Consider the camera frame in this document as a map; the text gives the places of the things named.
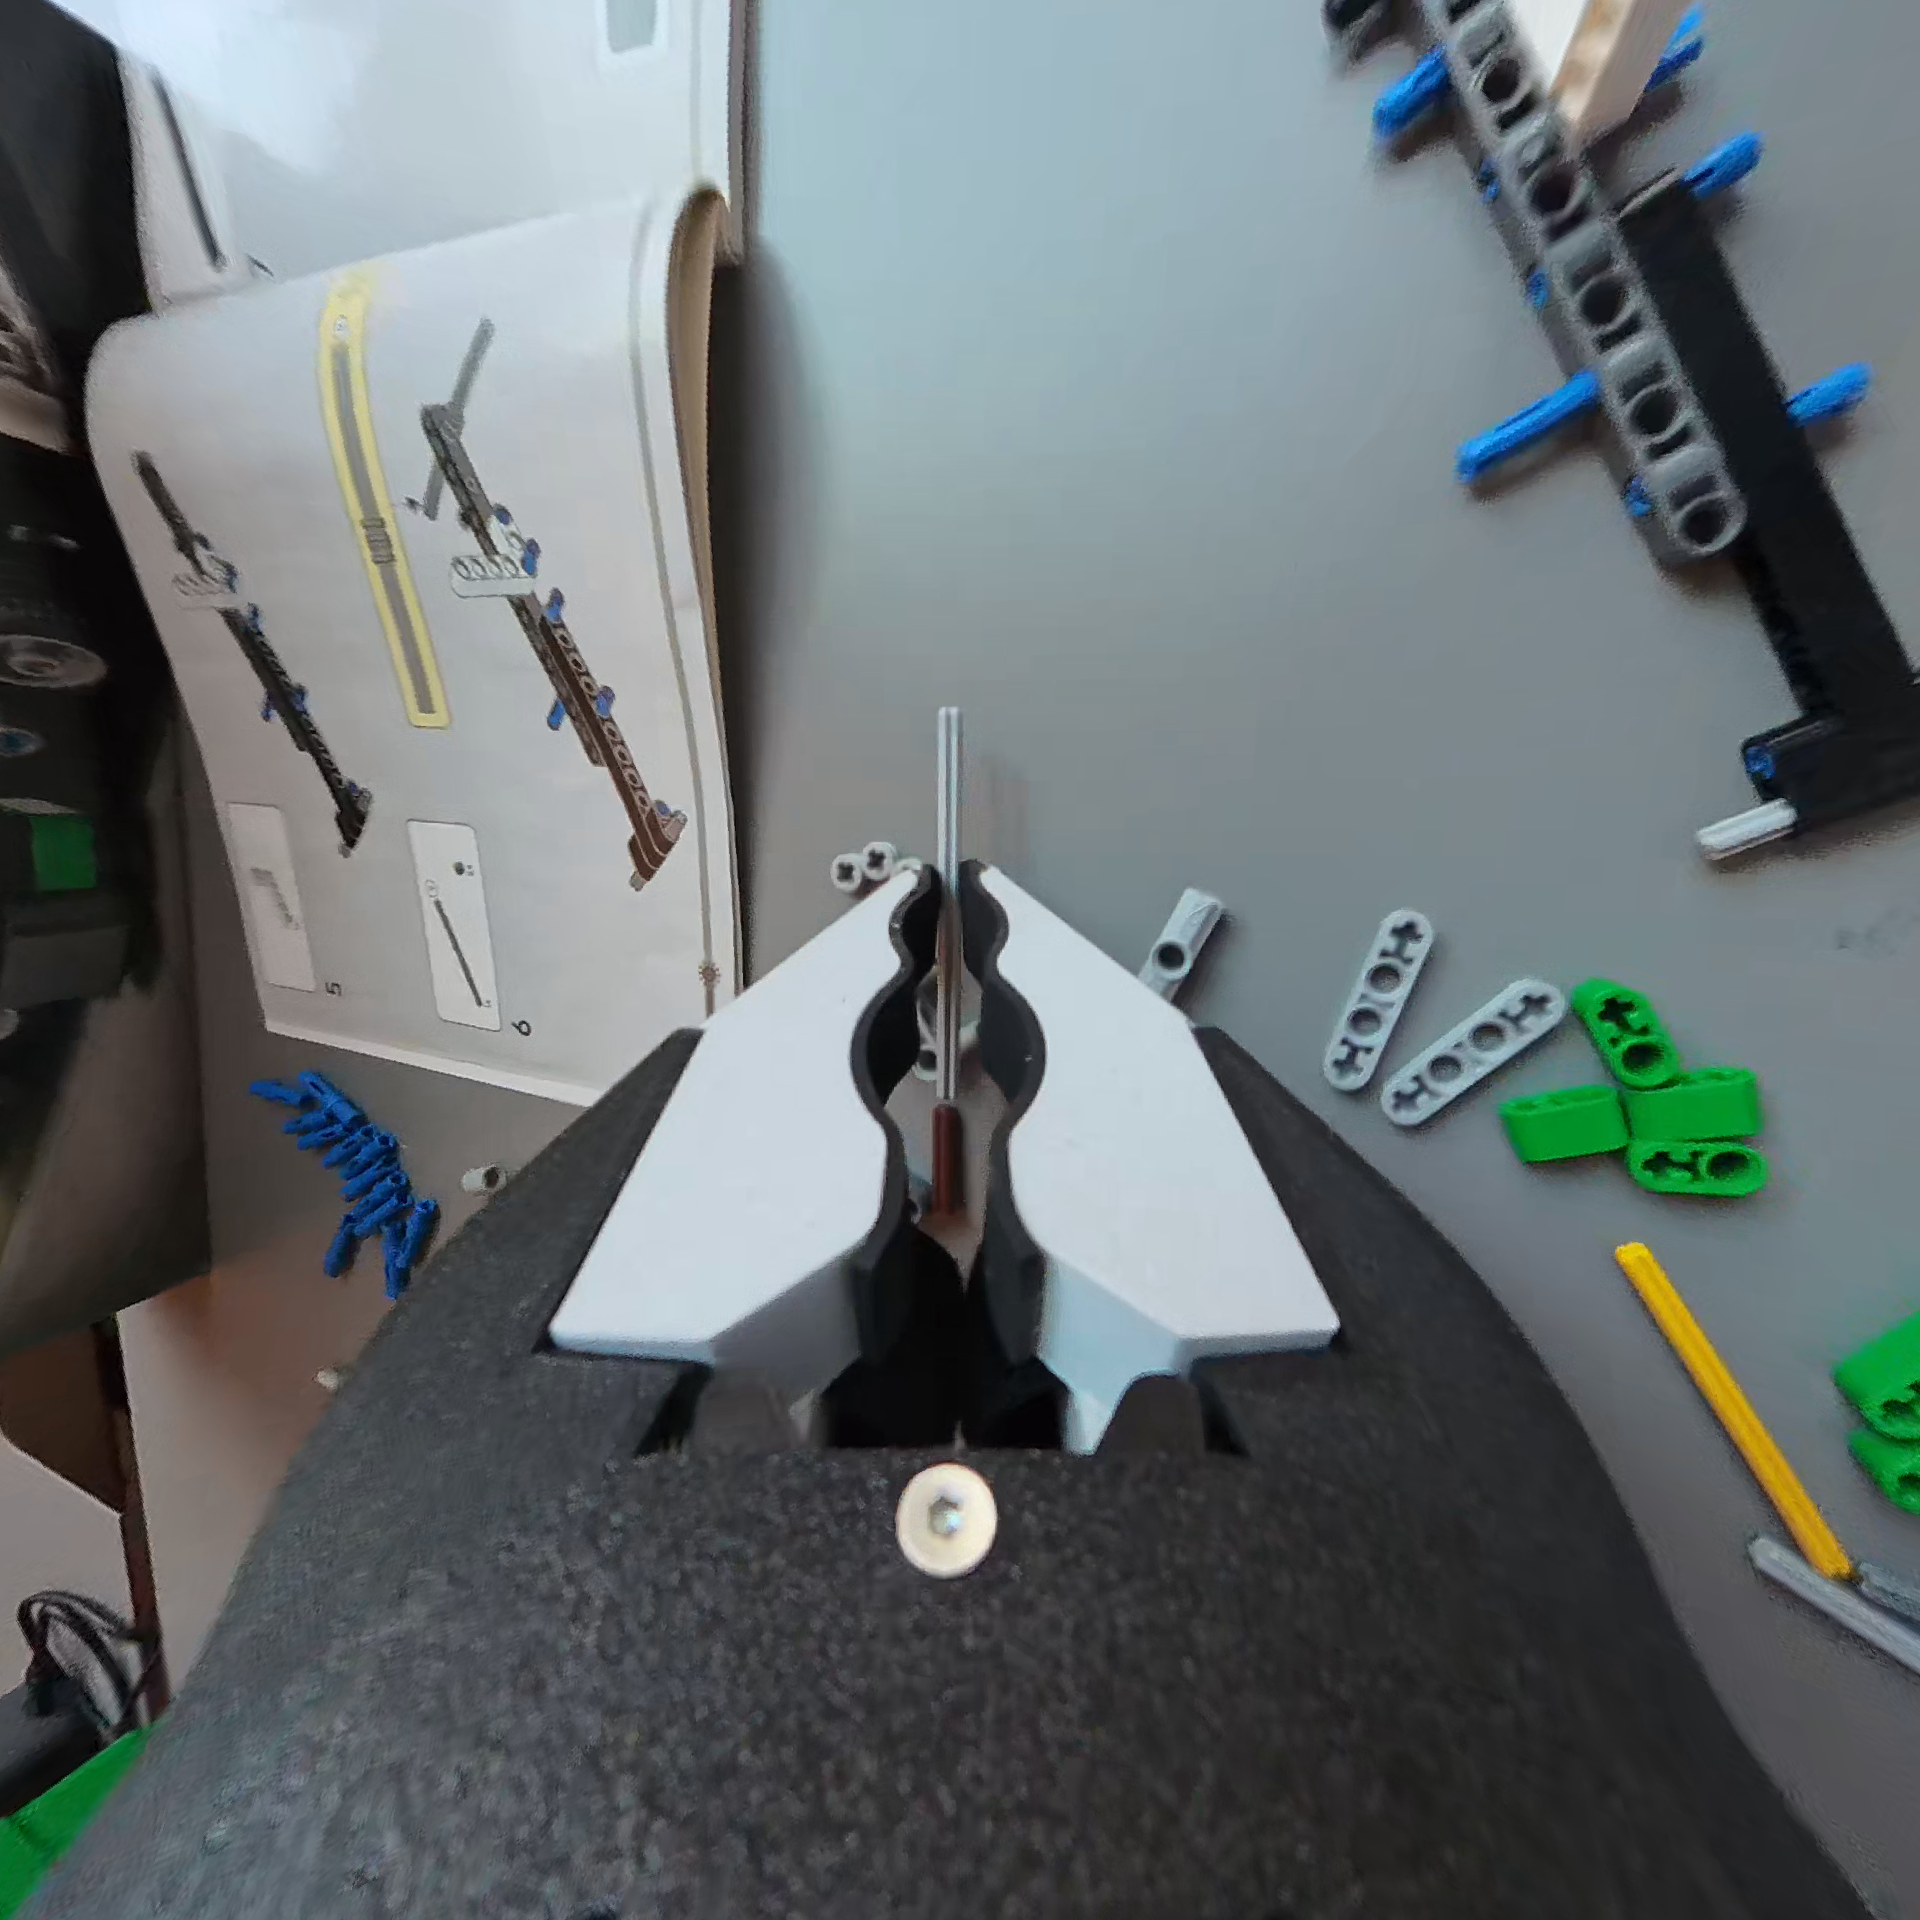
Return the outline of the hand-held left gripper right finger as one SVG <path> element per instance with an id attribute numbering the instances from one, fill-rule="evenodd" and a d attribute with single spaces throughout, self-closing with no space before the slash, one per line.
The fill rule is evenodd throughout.
<path id="1" fill-rule="evenodd" d="M 1125 1393 L 1340 1333 L 1194 1024 L 1005 870 L 959 870 L 978 1060 L 998 1093 L 975 1259 L 998 1350 L 1092 1454 Z"/>

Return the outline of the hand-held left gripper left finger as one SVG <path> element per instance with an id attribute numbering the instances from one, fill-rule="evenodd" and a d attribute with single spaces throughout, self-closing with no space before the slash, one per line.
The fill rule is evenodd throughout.
<path id="1" fill-rule="evenodd" d="M 900 870 L 699 1030 L 549 1326 L 680 1367 L 648 1448 L 952 1441 L 962 1280 L 886 1110 L 941 907 Z"/>

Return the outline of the grey lego axle connector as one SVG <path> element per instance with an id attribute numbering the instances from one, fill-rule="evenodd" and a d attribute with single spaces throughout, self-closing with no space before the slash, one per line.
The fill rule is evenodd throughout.
<path id="1" fill-rule="evenodd" d="M 1222 921 L 1222 903 L 1200 889 L 1183 889 L 1139 969 L 1139 980 L 1163 1001 L 1178 1001 Z"/>

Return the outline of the grey thin lego liftarm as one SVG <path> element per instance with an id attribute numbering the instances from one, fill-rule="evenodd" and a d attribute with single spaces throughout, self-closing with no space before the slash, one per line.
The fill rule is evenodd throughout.
<path id="1" fill-rule="evenodd" d="M 1399 1129 L 1426 1124 L 1567 1016 L 1567 997 L 1523 976 L 1422 1047 L 1380 1089 L 1378 1109 Z"/>
<path id="2" fill-rule="evenodd" d="M 1378 923 L 1326 1047 L 1324 1077 L 1334 1093 L 1373 1081 L 1434 945 L 1434 923 L 1418 907 L 1397 907 Z"/>

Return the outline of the pile of blue lego pins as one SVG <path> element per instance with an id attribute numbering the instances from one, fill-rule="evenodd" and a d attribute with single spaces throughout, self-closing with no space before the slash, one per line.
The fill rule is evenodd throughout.
<path id="1" fill-rule="evenodd" d="M 349 1272 L 362 1245 L 380 1254 L 389 1303 L 402 1297 L 428 1259 L 440 1228 L 440 1201 L 420 1189 L 402 1164 L 400 1141 L 322 1071 L 298 1078 L 255 1078 L 251 1096 L 280 1109 L 280 1131 L 336 1177 L 341 1222 L 326 1244 L 322 1272 Z"/>

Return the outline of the green short lego beam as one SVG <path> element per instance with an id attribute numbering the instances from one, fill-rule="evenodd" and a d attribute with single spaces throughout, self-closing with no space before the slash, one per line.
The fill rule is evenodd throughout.
<path id="1" fill-rule="evenodd" d="M 1611 1085 L 1509 1096 L 1496 1116 L 1504 1139 L 1525 1165 L 1614 1157 L 1626 1152 L 1629 1141 L 1626 1107 Z"/>
<path id="2" fill-rule="evenodd" d="M 1659 1087 L 1626 1087 L 1622 1116 L 1634 1141 L 1711 1143 L 1765 1133 L 1760 1078 L 1731 1064 L 1679 1071 Z"/>
<path id="3" fill-rule="evenodd" d="M 1768 1184 L 1766 1157 L 1742 1141 L 1637 1139 L 1622 1164 L 1638 1189 L 1662 1196 L 1738 1200 Z"/>
<path id="4" fill-rule="evenodd" d="M 1589 976 L 1572 987 L 1570 1008 L 1621 1087 L 1666 1087 L 1684 1071 L 1666 1021 L 1644 992 Z"/>

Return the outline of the lego instruction booklet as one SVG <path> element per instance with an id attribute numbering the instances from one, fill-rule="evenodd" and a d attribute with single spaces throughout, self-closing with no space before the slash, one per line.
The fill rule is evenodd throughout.
<path id="1" fill-rule="evenodd" d="M 708 182 L 108 332 L 264 1025 L 587 1107 L 742 985 Z"/>

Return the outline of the yellow lego axle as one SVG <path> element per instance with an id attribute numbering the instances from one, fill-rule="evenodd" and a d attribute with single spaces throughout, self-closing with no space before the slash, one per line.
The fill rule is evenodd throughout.
<path id="1" fill-rule="evenodd" d="M 1614 1262 L 1802 1557 L 1821 1576 L 1855 1584 L 1855 1559 L 1843 1547 L 1662 1262 L 1640 1241 L 1618 1244 Z"/>

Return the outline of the light grey lego axle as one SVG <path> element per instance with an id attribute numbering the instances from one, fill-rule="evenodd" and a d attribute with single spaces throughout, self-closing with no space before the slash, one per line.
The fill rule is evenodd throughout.
<path id="1" fill-rule="evenodd" d="M 1796 1550 L 1766 1536 L 1749 1540 L 1744 1552 L 1749 1566 L 1774 1589 L 1803 1603 L 1851 1641 L 1917 1675 L 1916 1599 L 1888 1603 L 1883 1587 L 1861 1590 L 1853 1579 L 1821 1575 Z"/>

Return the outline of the dark lego parts pile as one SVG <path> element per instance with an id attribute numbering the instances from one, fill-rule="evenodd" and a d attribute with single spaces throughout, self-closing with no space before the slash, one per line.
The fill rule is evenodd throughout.
<path id="1" fill-rule="evenodd" d="M 92 468 L 3 440 L 4 1040 L 150 976 L 171 684 Z"/>

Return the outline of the long lego beam assembly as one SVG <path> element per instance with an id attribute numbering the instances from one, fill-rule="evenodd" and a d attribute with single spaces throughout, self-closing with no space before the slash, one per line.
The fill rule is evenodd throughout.
<path id="1" fill-rule="evenodd" d="M 1668 566 L 1725 563 L 1791 694 L 1742 744 L 1755 805 L 1696 831 L 1710 861 L 1855 825 L 1917 792 L 1916 663 L 1816 464 L 1814 431 L 1869 393 L 1864 365 L 1787 393 L 1710 201 L 1760 164 L 1758 134 L 1611 198 L 1595 150 L 1703 54 L 1701 5 L 1326 1 L 1330 44 L 1382 37 L 1412 67 L 1375 95 L 1397 150 L 1447 115 L 1551 345 L 1562 384 L 1464 439 L 1456 479 L 1488 488 L 1595 423 L 1628 516 Z"/>

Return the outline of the green plastic bin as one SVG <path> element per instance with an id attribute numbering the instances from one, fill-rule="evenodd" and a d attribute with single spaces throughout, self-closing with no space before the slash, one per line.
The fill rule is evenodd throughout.
<path id="1" fill-rule="evenodd" d="M 12 1917 L 71 1848 L 156 1733 L 119 1736 L 20 1809 L 3 1817 L 3 1916 Z"/>

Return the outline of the white cardboard box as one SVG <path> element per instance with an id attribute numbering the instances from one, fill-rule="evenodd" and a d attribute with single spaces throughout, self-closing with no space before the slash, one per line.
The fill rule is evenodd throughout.
<path id="1" fill-rule="evenodd" d="M 156 309 L 612 201 L 747 246 L 750 5 L 68 5 L 116 53 Z"/>

